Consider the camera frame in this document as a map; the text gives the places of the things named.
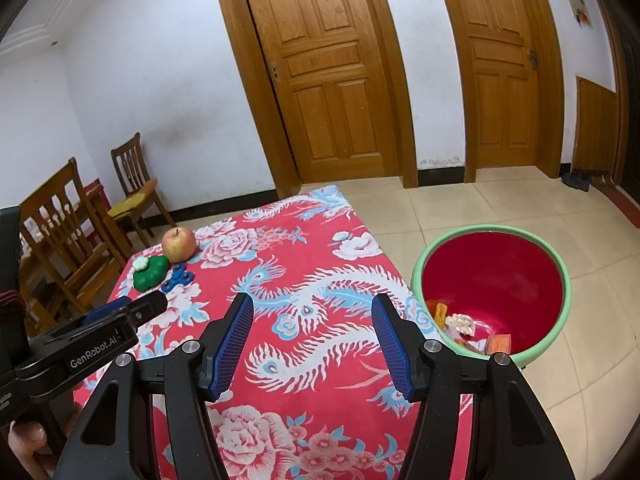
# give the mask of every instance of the finger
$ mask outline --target finger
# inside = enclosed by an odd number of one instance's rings
[[[47,444],[44,428],[34,422],[27,424],[11,424],[9,431],[9,447],[22,464],[24,470],[34,480],[49,480],[49,475],[38,464],[33,452]]]
[[[74,426],[76,425],[76,422],[78,421],[78,417],[82,412],[82,404],[80,404],[79,402],[75,402],[75,406],[76,406],[76,410],[74,414],[71,415],[71,417],[69,417],[69,420],[66,422],[64,427],[64,432],[67,438],[69,438],[69,435],[74,430]]]

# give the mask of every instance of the apple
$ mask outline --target apple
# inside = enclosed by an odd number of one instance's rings
[[[162,252],[172,264],[191,258],[197,247],[196,235],[187,227],[172,227],[162,237]]]

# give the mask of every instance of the metal screw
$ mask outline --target metal screw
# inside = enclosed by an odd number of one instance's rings
[[[131,362],[131,354],[120,354],[116,357],[116,364],[118,366],[126,366]]]
[[[197,352],[200,348],[200,343],[198,343],[195,339],[188,340],[184,345],[182,345],[182,351],[185,354],[193,354]]]
[[[500,366],[506,366],[511,362],[511,358],[504,352],[496,352],[494,359]]]
[[[424,349],[432,354],[437,354],[442,350],[442,343],[433,339],[424,342]]]

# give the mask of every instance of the tablecloth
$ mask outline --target tablecloth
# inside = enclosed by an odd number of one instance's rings
[[[140,328],[131,352],[138,359],[166,354],[223,317],[237,292],[254,298],[254,325],[231,386],[208,406],[229,476],[397,477],[418,406],[393,387],[371,323],[372,297],[386,292],[425,336],[438,333],[337,187],[216,222],[196,238],[188,261],[194,281],[168,294],[166,312]],[[141,254],[157,253],[160,246]],[[130,261],[112,300],[139,296],[132,276]],[[105,369],[85,380],[77,400],[86,402]],[[465,475],[470,404],[461,397],[451,480]],[[164,417],[163,397],[155,396],[160,471],[174,480]]]

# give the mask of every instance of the green pumpkin-shaped object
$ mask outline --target green pumpkin-shaped object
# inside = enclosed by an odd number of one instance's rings
[[[150,256],[147,268],[133,273],[133,288],[138,292],[145,292],[160,285],[169,267],[171,263],[166,256]]]

